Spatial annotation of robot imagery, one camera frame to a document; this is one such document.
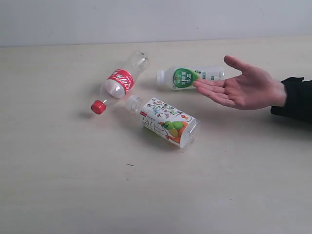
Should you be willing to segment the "black sleeved forearm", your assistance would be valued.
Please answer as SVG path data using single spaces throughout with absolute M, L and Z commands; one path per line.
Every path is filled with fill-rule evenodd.
M 290 77 L 281 81 L 286 89 L 283 107 L 272 106 L 271 114 L 312 123 L 312 81 Z

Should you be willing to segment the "person's open right hand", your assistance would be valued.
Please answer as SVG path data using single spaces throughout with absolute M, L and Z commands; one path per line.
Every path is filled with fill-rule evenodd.
M 225 56 L 224 62 L 239 70 L 241 75 L 217 81 L 198 79 L 193 85 L 200 94 L 220 105 L 239 110 L 285 105 L 285 86 L 268 72 L 231 56 Z

